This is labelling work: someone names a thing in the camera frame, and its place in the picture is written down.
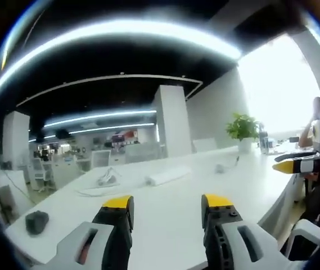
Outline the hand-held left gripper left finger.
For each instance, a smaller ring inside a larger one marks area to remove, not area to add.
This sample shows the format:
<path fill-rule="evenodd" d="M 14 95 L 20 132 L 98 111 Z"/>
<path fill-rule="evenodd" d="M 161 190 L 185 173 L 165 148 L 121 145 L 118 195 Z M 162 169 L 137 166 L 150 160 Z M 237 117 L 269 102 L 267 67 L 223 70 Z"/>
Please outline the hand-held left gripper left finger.
<path fill-rule="evenodd" d="M 32 269 L 127 269 L 134 227 L 134 197 L 106 201 L 92 222 L 83 222 L 64 237 L 56 255 Z"/>

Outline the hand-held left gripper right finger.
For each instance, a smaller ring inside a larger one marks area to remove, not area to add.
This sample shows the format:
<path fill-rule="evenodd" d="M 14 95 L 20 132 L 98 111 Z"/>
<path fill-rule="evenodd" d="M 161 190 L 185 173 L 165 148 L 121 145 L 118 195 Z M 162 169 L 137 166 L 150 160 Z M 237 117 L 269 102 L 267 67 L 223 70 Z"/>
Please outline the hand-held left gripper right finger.
<path fill-rule="evenodd" d="M 243 220 L 226 197 L 203 194 L 201 220 L 207 269 L 287 269 L 276 239 L 258 224 Z"/>

